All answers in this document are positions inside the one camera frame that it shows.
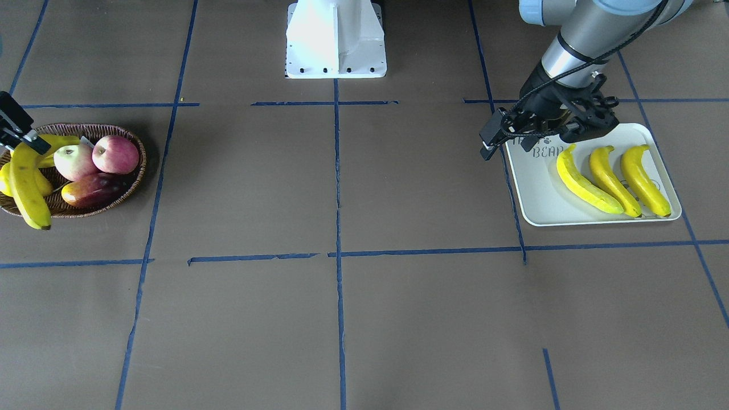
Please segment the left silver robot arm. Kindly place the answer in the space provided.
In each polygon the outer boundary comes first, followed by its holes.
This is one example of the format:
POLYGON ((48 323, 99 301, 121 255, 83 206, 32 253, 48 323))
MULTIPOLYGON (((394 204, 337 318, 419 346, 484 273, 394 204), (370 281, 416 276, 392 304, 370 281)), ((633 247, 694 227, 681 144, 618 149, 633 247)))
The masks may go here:
POLYGON ((604 96, 612 56, 651 28, 684 13, 690 1, 520 1, 529 24, 560 27, 510 108, 495 110, 479 135, 489 160, 516 140, 530 151, 540 140, 568 144, 604 137, 619 124, 619 103, 604 96))

